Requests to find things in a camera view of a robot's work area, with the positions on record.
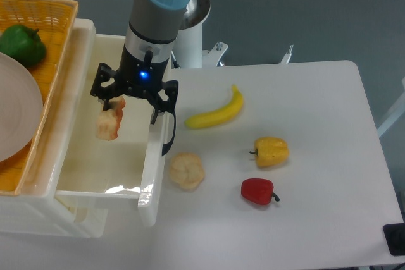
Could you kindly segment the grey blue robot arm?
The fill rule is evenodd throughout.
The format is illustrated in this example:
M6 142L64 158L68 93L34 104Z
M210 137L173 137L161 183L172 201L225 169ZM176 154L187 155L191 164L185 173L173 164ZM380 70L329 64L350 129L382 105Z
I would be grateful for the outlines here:
M133 0L120 65L117 70L100 63L90 94L103 109L121 95L147 100L160 113L175 112L178 82L164 82L166 66L178 32L185 26L192 0Z

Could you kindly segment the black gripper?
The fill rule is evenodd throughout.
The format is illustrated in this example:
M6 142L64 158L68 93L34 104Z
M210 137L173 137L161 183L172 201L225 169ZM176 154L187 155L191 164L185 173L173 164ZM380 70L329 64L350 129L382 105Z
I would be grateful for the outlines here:
M127 95L148 100L154 108L151 125L164 112L173 113L178 96L178 81L163 81L168 62L154 63L155 55L151 50L137 59L123 48L121 56L117 70L106 63L99 63L90 94L103 101L102 111L111 109L109 100Z

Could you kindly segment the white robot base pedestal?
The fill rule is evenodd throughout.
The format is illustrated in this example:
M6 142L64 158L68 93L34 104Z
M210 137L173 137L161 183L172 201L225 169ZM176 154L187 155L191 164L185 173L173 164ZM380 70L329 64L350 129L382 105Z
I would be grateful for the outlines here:
M228 44L219 41L212 49L203 49L203 23L210 11L210 0L190 0L187 4L182 25L171 52L174 69L211 68L224 65L221 59L228 50Z

